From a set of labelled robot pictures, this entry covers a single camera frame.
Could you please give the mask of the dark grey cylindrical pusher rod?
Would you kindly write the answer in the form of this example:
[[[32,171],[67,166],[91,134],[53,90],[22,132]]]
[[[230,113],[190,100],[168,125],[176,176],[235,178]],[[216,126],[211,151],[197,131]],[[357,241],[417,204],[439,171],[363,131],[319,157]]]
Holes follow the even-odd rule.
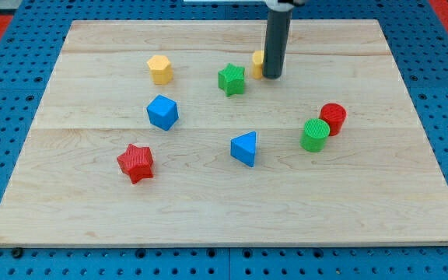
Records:
[[[287,12],[268,11],[262,69],[266,79],[278,79],[282,75],[291,18],[291,9]]]

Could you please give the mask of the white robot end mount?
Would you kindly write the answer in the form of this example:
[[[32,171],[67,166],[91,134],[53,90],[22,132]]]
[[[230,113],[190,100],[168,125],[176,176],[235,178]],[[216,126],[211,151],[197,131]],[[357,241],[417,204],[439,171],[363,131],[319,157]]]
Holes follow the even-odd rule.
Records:
[[[306,0],[264,0],[266,6],[273,11],[290,11],[295,7],[302,7]]]

